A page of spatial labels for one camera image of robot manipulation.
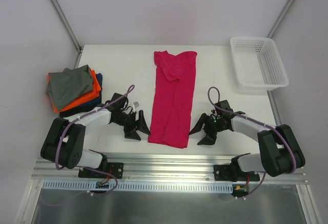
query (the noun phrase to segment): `pile of folded cloth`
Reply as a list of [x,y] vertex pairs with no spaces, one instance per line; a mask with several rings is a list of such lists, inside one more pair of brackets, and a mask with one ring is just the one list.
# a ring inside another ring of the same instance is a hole
[[102,74],[84,65],[49,73],[47,94],[60,117],[88,112],[101,103]]

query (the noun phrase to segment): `red trousers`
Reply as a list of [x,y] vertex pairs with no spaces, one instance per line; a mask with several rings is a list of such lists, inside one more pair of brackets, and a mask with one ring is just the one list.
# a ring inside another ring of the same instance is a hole
[[196,56],[194,51],[177,56],[167,51],[154,52],[156,90],[151,135],[148,142],[186,148],[193,103]]

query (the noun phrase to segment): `white table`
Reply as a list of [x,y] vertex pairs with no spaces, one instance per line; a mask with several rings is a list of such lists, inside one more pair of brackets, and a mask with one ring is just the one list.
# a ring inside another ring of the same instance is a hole
[[[269,98],[266,92],[258,95],[240,93],[235,81],[230,47],[225,46],[139,46],[139,45],[85,45],[79,66],[88,64],[96,73],[102,73],[102,102],[111,99],[114,92],[124,94],[131,84],[134,91],[129,101],[138,101],[144,110],[150,127],[155,93],[156,66],[154,51],[167,50],[171,54],[196,51],[197,75],[192,109],[191,128],[200,115],[210,113],[213,107],[207,98],[210,86],[221,92],[221,100],[227,99],[234,111],[243,111],[249,116],[274,124]],[[123,127],[110,124],[88,134],[85,148],[105,153],[140,153],[165,155],[239,155],[258,153],[257,142],[231,131],[217,134],[213,146],[198,146],[204,132],[191,135],[188,147],[177,149],[147,142],[147,135],[138,132],[141,141],[124,139]]]

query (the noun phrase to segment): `white plastic basket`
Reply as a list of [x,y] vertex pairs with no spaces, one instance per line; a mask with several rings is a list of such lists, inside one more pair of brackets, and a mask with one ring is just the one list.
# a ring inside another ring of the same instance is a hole
[[233,37],[230,44],[240,89],[271,91],[289,84],[277,46],[272,39]]

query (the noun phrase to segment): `metal frame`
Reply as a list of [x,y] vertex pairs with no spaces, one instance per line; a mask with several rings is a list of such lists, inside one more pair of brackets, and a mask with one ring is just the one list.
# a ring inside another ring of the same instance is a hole
[[[78,56],[74,67],[79,64],[82,46],[71,29],[57,0],[50,0],[56,13],[59,16],[64,28],[66,29],[74,47],[78,51]],[[286,15],[290,11],[295,0],[288,0],[282,8],[274,25],[272,26],[268,37],[272,38],[278,32]],[[281,119],[272,91],[268,92],[271,108],[277,125],[281,124]],[[231,156],[189,156],[189,155],[148,155],[148,154],[111,154],[107,156],[116,162],[124,162],[125,170],[123,179],[125,181],[145,181],[145,182],[195,182],[199,184],[215,184],[213,165],[228,164],[234,155]],[[38,159],[32,174],[30,189],[24,202],[24,211],[19,216],[20,223],[30,223],[36,208],[37,200],[40,194],[44,179],[68,179],[82,180],[77,177],[78,169],[63,169],[57,171],[53,163]],[[296,173],[280,175],[275,178],[267,177],[264,184],[292,184],[297,186],[299,198],[303,212],[308,223],[322,223],[317,207],[313,200],[311,188],[306,179],[304,169],[299,169]]]

